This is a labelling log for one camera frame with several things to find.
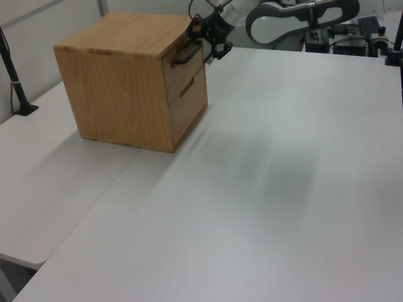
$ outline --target table surface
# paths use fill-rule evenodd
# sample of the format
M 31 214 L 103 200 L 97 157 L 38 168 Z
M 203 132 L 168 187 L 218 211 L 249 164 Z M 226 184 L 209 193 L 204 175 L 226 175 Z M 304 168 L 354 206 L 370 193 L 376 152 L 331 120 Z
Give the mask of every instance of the table surface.
M 178 153 L 141 150 L 15 301 L 401 301 L 399 72 L 233 49 Z
M 63 83 L 0 126 L 0 259 L 38 269 L 139 151 L 83 140 Z

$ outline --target wooden box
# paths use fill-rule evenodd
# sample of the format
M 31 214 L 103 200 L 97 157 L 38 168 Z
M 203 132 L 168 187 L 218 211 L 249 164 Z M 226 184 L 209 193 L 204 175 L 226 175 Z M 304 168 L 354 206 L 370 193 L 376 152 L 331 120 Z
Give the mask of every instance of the wooden box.
M 188 16 L 110 13 L 55 45 L 83 138 L 175 152 L 207 107 L 203 50 L 184 65 Z

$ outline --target white wall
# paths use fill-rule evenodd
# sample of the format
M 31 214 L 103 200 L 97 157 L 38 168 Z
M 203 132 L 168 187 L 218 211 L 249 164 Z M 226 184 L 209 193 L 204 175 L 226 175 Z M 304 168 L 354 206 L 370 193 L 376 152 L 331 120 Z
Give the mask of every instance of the white wall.
M 63 0 L 4 30 L 29 102 L 61 81 L 53 45 L 97 19 L 97 0 Z M 18 108 L 18 99 L 14 100 L 14 108 Z M 9 77 L 0 60 L 0 123 L 10 116 Z

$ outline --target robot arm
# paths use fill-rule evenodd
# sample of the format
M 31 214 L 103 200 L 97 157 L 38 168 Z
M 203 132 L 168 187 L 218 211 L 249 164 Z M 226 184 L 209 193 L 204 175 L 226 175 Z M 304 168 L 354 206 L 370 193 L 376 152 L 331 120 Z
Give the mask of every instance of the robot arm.
M 212 45 L 206 60 L 210 57 L 221 59 L 231 50 L 227 36 L 238 26 L 246 25 L 246 32 L 253 42 L 269 47 L 297 33 L 353 18 L 403 10 L 400 0 L 310 0 L 288 8 L 270 0 L 222 1 L 207 18 L 202 19 L 198 14 L 193 17 L 186 31 L 190 40 L 204 38 Z

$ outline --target equipment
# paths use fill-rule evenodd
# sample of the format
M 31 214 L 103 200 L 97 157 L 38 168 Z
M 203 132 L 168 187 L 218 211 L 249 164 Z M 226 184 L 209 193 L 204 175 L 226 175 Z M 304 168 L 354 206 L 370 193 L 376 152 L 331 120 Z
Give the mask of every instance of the equipment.
M 356 55 L 365 57 L 366 55 L 366 41 L 364 38 L 349 38 L 346 35 L 334 36 L 333 54 L 335 55 Z
M 305 51 L 329 53 L 329 35 L 325 28 L 317 31 L 308 31 L 305 34 Z
M 11 54 L 8 47 L 8 43 L 4 33 L 0 27 L 0 53 L 3 58 L 3 62 L 7 68 L 8 74 L 10 76 L 11 85 L 14 87 L 14 90 L 20 100 L 20 110 L 18 110 L 15 114 L 28 116 L 38 109 L 38 106 L 31 105 L 26 99 L 23 86 L 21 85 L 20 79 L 18 78 L 17 71 L 15 70 L 13 61 L 11 60 Z
M 361 36 L 370 39 L 372 34 L 378 33 L 380 24 L 377 17 L 366 17 L 358 19 L 358 28 L 360 29 Z
M 319 30 L 353 18 L 403 10 L 403 1 L 393 0 L 310 0 L 304 4 L 283 7 L 278 1 L 227 0 L 214 6 L 206 18 L 191 15 L 186 31 L 190 41 L 204 38 L 212 45 L 207 59 L 221 59 L 232 48 L 228 34 L 246 25 L 250 39 L 262 47 L 270 47 L 297 33 Z

